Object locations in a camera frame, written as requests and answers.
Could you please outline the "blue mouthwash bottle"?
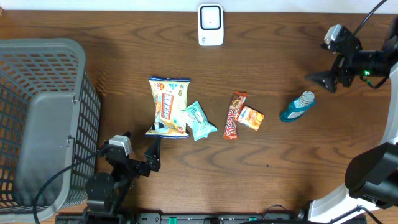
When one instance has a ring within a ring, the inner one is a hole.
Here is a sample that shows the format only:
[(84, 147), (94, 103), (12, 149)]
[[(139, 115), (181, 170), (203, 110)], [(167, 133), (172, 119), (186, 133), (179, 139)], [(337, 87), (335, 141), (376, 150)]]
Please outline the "blue mouthwash bottle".
[(288, 108), (280, 115), (283, 122), (291, 122), (299, 119), (315, 104), (315, 95), (311, 91), (305, 91), (302, 95), (292, 101)]

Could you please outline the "teal small snack packet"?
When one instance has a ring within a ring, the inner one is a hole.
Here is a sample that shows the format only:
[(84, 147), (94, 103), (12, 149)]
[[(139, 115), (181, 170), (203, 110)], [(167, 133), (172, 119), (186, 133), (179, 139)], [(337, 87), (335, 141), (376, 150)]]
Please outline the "teal small snack packet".
[(186, 124), (192, 129), (195, 141), (207, 138), (210, 133), (217, 132), (218, 128), (208, 121), (200, 103), (195, 101), (183, 111)]

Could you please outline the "yellow snack bag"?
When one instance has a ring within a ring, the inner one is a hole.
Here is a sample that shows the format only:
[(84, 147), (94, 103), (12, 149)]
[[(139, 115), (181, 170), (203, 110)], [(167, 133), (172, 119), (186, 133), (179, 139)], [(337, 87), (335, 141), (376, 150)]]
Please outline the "yellow snack bag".
[(183, 111), (187, 107), (189, 78), (150, 77), (155, 104), (154, 123), (145, 136), (182, 139), (189, 138)]

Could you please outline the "orange chocolate bar wrapper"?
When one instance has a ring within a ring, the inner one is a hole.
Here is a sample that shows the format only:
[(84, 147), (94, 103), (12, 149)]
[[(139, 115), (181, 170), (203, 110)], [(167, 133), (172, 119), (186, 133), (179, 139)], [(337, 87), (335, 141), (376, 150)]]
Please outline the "orange chocolate bar wrapper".
[(246, 101), (248, 94), (246, 92), (234, 91), (231, 103), (228, 108), (228, 115), (226, 125), (224, 128), (223, 138), (227, 140), (238, 139), (237, 122), (243, 104)]

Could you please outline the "orange small snack packet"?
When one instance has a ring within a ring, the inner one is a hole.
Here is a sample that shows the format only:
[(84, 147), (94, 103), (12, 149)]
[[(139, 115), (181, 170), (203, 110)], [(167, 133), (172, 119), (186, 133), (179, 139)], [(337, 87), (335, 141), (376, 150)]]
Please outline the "orange small snack packet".
[(238, 117), (238, 122), (257, 131), (264, 119), (264, 115), (255, 109), (244, 106)]

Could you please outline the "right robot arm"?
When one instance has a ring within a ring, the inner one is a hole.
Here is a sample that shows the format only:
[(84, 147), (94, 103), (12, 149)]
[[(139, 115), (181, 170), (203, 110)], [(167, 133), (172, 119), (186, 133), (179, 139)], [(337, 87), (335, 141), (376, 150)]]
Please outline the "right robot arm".
[(332, 68), (306, 75), (331, 93), (341, 83), (349, 87), (355, 77), (371, 88), (391, 83), (391, 100), (380, 144), (354, 157), (345, 182), (327, 196), (310, 202), (298, 213), (302, 223), (345, 223), (366, 212), (397, 206), (397, 19), (393, 19), (381, 50), (364, 50), (346, 27), (329, 29), (322, 48), (338, 55)]

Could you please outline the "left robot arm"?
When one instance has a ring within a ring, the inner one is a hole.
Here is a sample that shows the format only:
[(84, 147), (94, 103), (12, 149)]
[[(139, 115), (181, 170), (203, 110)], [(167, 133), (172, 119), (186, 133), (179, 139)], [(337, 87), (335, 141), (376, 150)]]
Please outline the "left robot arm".
[(112, 172), (100, 172), (89, 178), (85, 185), (87, 208), (82, 223), (135, 223), (134, 215), (122, 208), (124, 199), (134, 181), (151, 172), (159, 171), (161, 138), (155, 138), (144, 153), (145, 161), (131, 159), (131, 133), (115, 135), (106, 141), (99, 155), (113, 167)]

